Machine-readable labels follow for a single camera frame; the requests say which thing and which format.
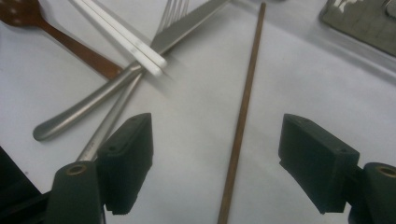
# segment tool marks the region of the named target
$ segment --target brown spoon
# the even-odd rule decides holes
[[[0,20],[11,26],[36,26],[41,28],[107,78],[114,78],[121,70],[119,66],[107,58],[47,23],[41,15],[38,0],[0,0]]]

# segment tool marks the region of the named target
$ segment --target metal fork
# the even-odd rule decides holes
[[[187,15],[188,0],[168,0],[166,3],[163,17],[157,30],[159,34],[163,29],[166,29],[172,23],[180,20]],[[113,105],[110,111],[107,113],[102,123],[97,128],[96,132],[91,137],[90,141],[82,150],[78,156],[77,161],[92,161],[96,158],[96,151],[108,138],[111,130],[113,129],[117,119],[120,116],[123,108],[128,103],[128,99],[131,97],[134,88],[143,76],[144,73],[140,73],[129,85],[127,85],[124,91],[121,93],[117,102]]]

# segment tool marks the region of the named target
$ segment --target knife blade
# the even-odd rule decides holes
[[[225,6],[229,1],[230,0],[212,0],[202,4],[180,21],[173,23],[161,33],[157,34],[151,43],[151,48],[160,54],[164,54],[178,41],[183,39],[191,31]],[[101,104],[113,93],[131,82],[140,73],[142,73],[143,70],[144,69],[139,63],[130,63],[115,79],[107,82],[104,86],[94,91],[61,114],[36,126],[33,130],[34,139],[37,141],[43,141],[65,131],[68,127],[91,112],[96,106]]]

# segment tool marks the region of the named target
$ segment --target thin brown rod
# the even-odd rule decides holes
[[[242,139],[245,130],[245,123],[248,114],[248,104],[250,99],[251,86],[253,84],[254,70],[256,68],[257,55],[259,53],[260,39],[262,36],[262,24],[264,20],[264,13],[265,13],[265,3],[262,3],[259,12],[259,18],[257,21],[253,48],[250,55],[250,62],[247,70],[247,79],[245,83],[244,95],[242,98],[241,107],[239,109],[238,123],[236,126],[235,136],[233,139],[233,150],[231,153],[227,178],[224,185],[223,197],[221,201],[221,207],[219,210],[218,224],[227,224],[228,216],[230,212],[231,200],[233,197],[233,184],[235,182],[236,169],[238,167],[239,154],[241,151]]]

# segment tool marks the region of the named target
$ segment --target silver utensil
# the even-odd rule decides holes
[[[204,3],[181,20],[176,21],[171,26],[157,34],[152,40],[151,48],[160,54],[164,54],[179,40],[206,21],[229,1],[230,0],[212,0]],[[34,139],[37,141],[43,141],[61,133],[88,112],[92,111],[106,98],[111,96],[112,93],[132,81],[142,71],[143,69],[138,63],[131,63],[117,78],[107,82],[107,84],[76,105],[65,110],[63,113],[35,127],[33,131]]]
[[[168,0],[165,11],[163,12],[163,17],[161,19],[160,25],[157,30],[157,34],[160,33],[166,26],[166,23],[164,21],[169,21],[170,19],[174,18],[174,15],[177,15],[177,19],[180,20],[182,17],[186,16],[187,14],[187,6],[189,4],[189,1],[183,1],[183,0]],[[178,5],[177,9],[169,10],[170,6],[176,6]],[[113,105],[111,110],[107,113],[106,117],[103,119],[102,123],[99,125],[93,136],[91,137],[90,141],[87,143],[87,145],[84,147],[84,149],[81,151],[81,154],[79,154],[77,161],[93,161],[96,158],[96,151],[99,149],[99,146],[101,146],[108,138],[110,135],[111,130],[114,127],[114,124],[116,123],[117,119],[120,116],[120,113],[122,112],[123,108],[125,105],[128,103],[128,99],[130,98],[132,92],[134,91],[134,87],[137,85],[141,77],[145,73],[139,74],[133,82],[128,84],[122,94],[120,95],[119,99],[117,102]]]

